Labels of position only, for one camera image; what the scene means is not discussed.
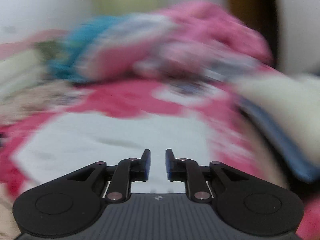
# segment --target crumpled fabric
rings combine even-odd
[[[194,0],[156,11],[180,25],[134,70],[146,78],[199,75],[220,58],[246,55],[270,64],[272,55],[260,33],[246,27],[220,6]]]
[[[45,110],[59,96],[70,91],[67,81],[55,80],[27,89],[0,105],[0,126],[12,125]]]
[[[12,200],[8,197],[5,184],[0,184],[0,214],[0,239],[15,239],[20,231],[12,215]]]

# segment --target pile of clothes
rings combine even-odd
[[[46,61],[49,72],[76,83],[129,72],[156,79],[229,81],[272,62],[258,32],[202,0],[149,14],[96,17],[66,35],[58,52],[54,49]]]

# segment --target pink garment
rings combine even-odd
[[[156,13],[171,17],[182,25],[171,38],[179,41],[199,41],[208,44],[217,40],[236,52],[243,53],[269,65],[272,55],[266,40],[209,1],[193,0]]]
[[[176,27],[163,15],[131,15],[101,33],[78,57],[75,69],[91,82],[123,76]]]
[[[156,53],[134,64],[143,77],[199,75],[223,54],[245,54],[266,64],[272,62],[269,46],[258,32],[211,2],[183,2],[155,13],[169,16],[180,27]]]

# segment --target white sheet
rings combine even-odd
[[[208,165],[208,133],[195,115],[116,119],[99,113],[66,113],[44,125],[12,158],[31,179],[45,183],[96,161],[116,165],[122,159],[139,158],[148,148],[149,181],[134,182],[132,192],[185,192],[184,183],[167,180],[165,150],[172,148],[176,158]]]

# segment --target black circular mount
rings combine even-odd
[[[22,232],[55,238],[86,229],[102,208],[100,198],[89,187],[64,180],[23,193],[13,205],[13,215]]]
[[[220,217],[233,228],[255,236],[295,231],[303,204],[294,193],[265,181],[232,183],[217,200]]]

